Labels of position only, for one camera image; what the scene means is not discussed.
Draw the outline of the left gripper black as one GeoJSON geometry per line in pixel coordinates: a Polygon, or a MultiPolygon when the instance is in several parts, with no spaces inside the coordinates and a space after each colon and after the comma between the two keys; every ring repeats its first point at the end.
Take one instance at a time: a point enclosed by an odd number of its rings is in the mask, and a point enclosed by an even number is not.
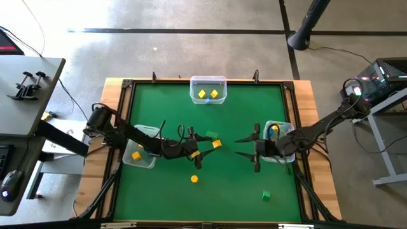
{"type": "Polygon", "coordinates": [[[190,155],[199,151],[198,142],[210,141],[211,137],[200,136],[195,133],[193,127],[188,128],[188,137],[185,139],[182,137],[180,141],[166,139],[163,141],[163,155],[166,159],[175,159],[186,157],[192,159],[195,163],[196,169],[202,168],[202,159],[214,152],[215,149],[209,149],[207,151],[201,152],[198,156],[191,158],[190,155]]]}

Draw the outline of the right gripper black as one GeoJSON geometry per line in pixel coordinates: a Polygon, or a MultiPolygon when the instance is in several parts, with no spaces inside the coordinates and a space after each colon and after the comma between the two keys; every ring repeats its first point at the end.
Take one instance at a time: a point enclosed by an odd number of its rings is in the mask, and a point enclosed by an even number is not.
{"type": "Polygon", "coordinates": [[[235,142],[251,142],[254,141],[254,155],[243,152],[236,152],[240,156],[248,158],[250,161],[254,161],[254,171],[260,172],[260,157],[275,157],[277,155],[277,148],[272,140],[260,139],[260,125],[254,124],[254,133],[248,137],[236,140],[235,142]]]}

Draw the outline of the clear plastic bin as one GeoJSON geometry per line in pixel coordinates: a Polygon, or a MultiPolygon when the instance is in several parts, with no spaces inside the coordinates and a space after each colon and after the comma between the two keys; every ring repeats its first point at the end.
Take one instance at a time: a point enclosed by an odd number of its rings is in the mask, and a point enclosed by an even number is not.
{"type": "MultiPolygon", "coordinates": [[[[148,135],[149,137],[155,136],[159,132],[159,128],[150,127],[145,125],[134,125],[135,128],[148,135]]],[[[138,143],[133,140],[128,140],[125,152],[122,156],[122,161],[124,164],[131,165],[134,167],[140,167],[142,169],[152,169],[155,166],[156,158],[151,156],[145,149],[138,147],[138,143]],[[138,151],[142,158],[138,161],[132,159],[132,153],[138,151]]]]}
{"type": "Polygon", "coordinates": [[[207,98],[211,104],[222,104],[227,97],[227,80],[224,76],[192,76],[190,78],[190,97],[194,104],[205,104],[207,98]],[[198,93],[204,90],[205,97],[199,98],[198,93]],[[218,96],[213,99],[210,93],[216,90],[218,96]]]}
{"type": "MultiPolygon", "coordinates": [[[[265,127],[263,129],[263,138],[268,139],[270,137],[272,140],[277,141],[277,139],[279,139],[280,137],[284,137],[285,135],[287,135],[289,132],[291,132],[293,130],[294,130],[294,126],[291,123],[269,120],[266,122],[265,127]],[[279,126],[279,129],[276,132],[272,129],[272,127],[274,125],[279,126]]],[[[286,155],[284,158],[282,158],[280,156],[275,156],[275,157],[263,157],[262,156],[261,158],[266,162],[291,163],[295,160],[296,156],[295,156],[295,154],[292,154],[289,156],[286,155]]]]}

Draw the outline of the green felt mat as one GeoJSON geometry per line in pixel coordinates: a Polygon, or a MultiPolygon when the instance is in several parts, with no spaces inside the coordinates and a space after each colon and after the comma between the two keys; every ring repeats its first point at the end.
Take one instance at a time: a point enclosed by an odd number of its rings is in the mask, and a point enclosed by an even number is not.
{"type": "Polygon", "coordinates": [[[301,219],[294,176],[286,166],[262,162],[260,172],[243,138],[254,124],[286,119],[276,85],[230,85],[222,104],[195,104],[188,85],[137,85],[130,121],[160,127],[178,139],[179,125],[200,135],[215,132],[221,147],[201,142],[209,154],[202,168],[186,158],[159,158],[150,169],[124,165],[114,211],[116,220],[285,221],[301,219]]]}

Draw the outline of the black stand pole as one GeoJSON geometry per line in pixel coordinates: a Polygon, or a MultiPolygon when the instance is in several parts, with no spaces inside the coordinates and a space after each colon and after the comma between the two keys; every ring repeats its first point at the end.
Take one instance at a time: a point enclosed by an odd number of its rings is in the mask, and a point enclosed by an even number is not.
{"type": "Polygon", "coordinates": [[[305,17],[302,20],[301,27],[289,35],[288,45],[295,50],[306,50],[310,45],[310,36],[313,28],[318,23],[325,9],[331,0],[313,0],[305,17]]]}

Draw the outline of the glass computer case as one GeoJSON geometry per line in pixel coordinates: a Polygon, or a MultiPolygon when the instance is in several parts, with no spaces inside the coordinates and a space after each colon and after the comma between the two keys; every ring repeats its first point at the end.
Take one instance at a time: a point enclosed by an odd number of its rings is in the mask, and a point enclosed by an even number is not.
{"type": "Polygon", "coordinates": [[[345,99],[350,94],[362,96],[372,106],[407,87],[407,57],[377,58],[355,79],[358,82],[343,86],[340,95],[345,99]]]}

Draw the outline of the grey desk top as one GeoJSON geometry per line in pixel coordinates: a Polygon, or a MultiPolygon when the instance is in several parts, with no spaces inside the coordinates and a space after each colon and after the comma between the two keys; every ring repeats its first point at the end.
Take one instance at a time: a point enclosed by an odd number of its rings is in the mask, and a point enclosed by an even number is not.
{"type": "Polygon", "coordinates": [[[65,63],[63,58],[0,55],[0,135],[28,137],[34,134],[65,63]],[[33,92],[38,98],[35,101],[8,97],[18,92],[16,84],[23,80],[24,71],[33,75],[26,79],[25,86],[35,84],[38,71],[47,75],[39,82],[41,88],[33,92]]]}

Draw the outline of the dark desk top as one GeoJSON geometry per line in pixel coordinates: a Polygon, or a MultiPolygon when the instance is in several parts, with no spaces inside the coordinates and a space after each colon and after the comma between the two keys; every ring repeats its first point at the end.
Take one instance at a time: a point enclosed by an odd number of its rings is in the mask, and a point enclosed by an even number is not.
{"type": "Polygon", "coordinates": [[[24,173],[18,195],[14,201],[4,202],[0,195],[0,216],[12,216],[17,212],[44,142],[43,137],[0,137],[0,145],[12,145],[12,150],[8,154],[8,164],[4,177],[13,170],[21,170],[24,173]]]}

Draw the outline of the black screw clamp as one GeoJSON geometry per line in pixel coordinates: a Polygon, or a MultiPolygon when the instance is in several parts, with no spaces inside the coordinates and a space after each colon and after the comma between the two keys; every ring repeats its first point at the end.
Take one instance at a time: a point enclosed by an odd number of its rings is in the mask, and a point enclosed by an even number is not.
{"type": "Polygon", "coordinates": [[[38,98],[33,96],[33,92],[35,90],[39,90],[41,88],[41,86],[39,85],[39,82],[41,81],[42,78],[47,78],[47,75],[44,72],[38,71],[38,72],[36,72],[38,79],[35,82],[35,84],[30,84],[30,85],[24,86],[24,82],[27,79],[27,77],[32,78],[33,75],[27,71],[24,71],[23,74],[25,75],[25,77],[22,80],[22,82],[20,83],[20,85],[18,86],[19,89],[21,89],[21,88],[23,89],[21,98],[26,99],[26,100],[35,101],[38,98]]]}
{"type": "Polygon", "coordinates": [[[34,96],[27,95],[28,88],[24,85],[24,82],[26,81],[27,78],[32,78],[33,75],[27,71],[23,72],[24,78],[20,83],[16,84],[16,88],[18,89],[18,92],[16,95],[8,95],[9,98],[17,100],[17,101],[22,101],[24,99],[26,100],[34,100],[34,96]]]}

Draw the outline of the black computer mouse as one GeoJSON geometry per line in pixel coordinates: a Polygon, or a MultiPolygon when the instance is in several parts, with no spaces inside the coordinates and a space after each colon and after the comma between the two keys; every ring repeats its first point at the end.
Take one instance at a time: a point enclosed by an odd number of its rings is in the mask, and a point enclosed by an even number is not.
{"type": "Polygon", "coordinates": [[[23,176],[24,173],[21,170],[13,170],[4,177],[0,186],[0,195],[4,202],[12,202],[16,199],[23,176]]]}

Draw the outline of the black keyboard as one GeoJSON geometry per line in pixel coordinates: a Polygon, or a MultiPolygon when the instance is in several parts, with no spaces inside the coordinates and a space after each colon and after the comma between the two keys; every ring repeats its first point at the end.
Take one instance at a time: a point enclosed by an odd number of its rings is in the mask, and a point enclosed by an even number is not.
{"type": "Polygon", "coordinates": [[[0,179],[3,179],[8,164],[8,154],[12,150],[12,145],[3,144],[0,145],[0,179]]]}

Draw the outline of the black monitor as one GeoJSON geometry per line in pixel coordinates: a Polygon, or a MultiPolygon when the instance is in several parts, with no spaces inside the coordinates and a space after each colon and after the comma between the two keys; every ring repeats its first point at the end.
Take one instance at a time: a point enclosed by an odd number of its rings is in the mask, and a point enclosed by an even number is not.
{"type": "Polygon", "coordinates": [[[8,35],[0,29],[0,55],[25,55],[8,35]]]}

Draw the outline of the silver metal bracket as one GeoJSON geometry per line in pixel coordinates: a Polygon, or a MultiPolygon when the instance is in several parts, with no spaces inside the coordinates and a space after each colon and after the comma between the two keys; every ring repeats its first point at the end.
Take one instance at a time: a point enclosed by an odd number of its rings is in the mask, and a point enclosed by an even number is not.
{"type": "Polygon", "coordinates": [[[137,223],[135,222],[110,222],[102,223],[100,229],[126,229],[126,228],[136,228],[137,223]]]}
{"type": "Polygon", "coordinates": [[[308,224],[281,223],[278,224],[278,229],[315,229],[315,228],[314,225],[308,224]]]}

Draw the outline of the white metal base plate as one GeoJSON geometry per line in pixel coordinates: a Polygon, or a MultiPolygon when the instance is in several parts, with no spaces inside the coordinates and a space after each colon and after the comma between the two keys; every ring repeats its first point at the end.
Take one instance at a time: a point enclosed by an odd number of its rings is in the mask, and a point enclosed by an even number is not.
{"type": "MultiPolygon", "coordinates": [[[[66,134],[71,135],[75,139],[85,143],[85,134],[83,130],[86,127],[86,121],[54,119],[47,122],[66,134]]],[[[38,169],[33,173],[33,182],[29,188],[27,198],[32,200],[42,197],[42,195],[38,193],[38,188],[45,174],[82,174],[83,166],[81,162],[83,162],[84,158],[85,157],[77,155],[49,140],[46,140],[39,155],[38,169]]]]}

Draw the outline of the white metal table frame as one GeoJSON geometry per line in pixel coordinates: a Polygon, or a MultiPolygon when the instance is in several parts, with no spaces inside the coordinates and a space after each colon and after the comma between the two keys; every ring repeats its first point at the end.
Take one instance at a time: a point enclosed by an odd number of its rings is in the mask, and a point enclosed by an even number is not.
{"type": "Polygon", "coordinates": [[[384,101],[378,103],[371,108],[370,114],[367,116],[369,125],[375,137],[375,141],[378,145],[379,152],[382,156],[383,162],[389,173],[386,177],[380,177],[373,180],[374,186],[381,186],[385,184],[398,183],[407,181],[407,172],[398,174],[393,166],[392,159],[390,157],[390,148],[395,146],[396,143],[401,143],[402,141],[407,141],[407,130],[402,131],[398,124],[403,124],[407,126],[407,113],[385,113],[390,108],[394,106],[402,105],[403,102],[407,101],[407,88],[401,91],[394,92],[384,101]],[[392,140],[392,142],[385,141],[385,131],[380,130],[379,122],[383,122],[383,116],[393,117],[395,121],[388,121],[387,127],[392,127],[392,132],[387,135],[387,138],[391,134],[398,134],[397,138],[392,140]]]}

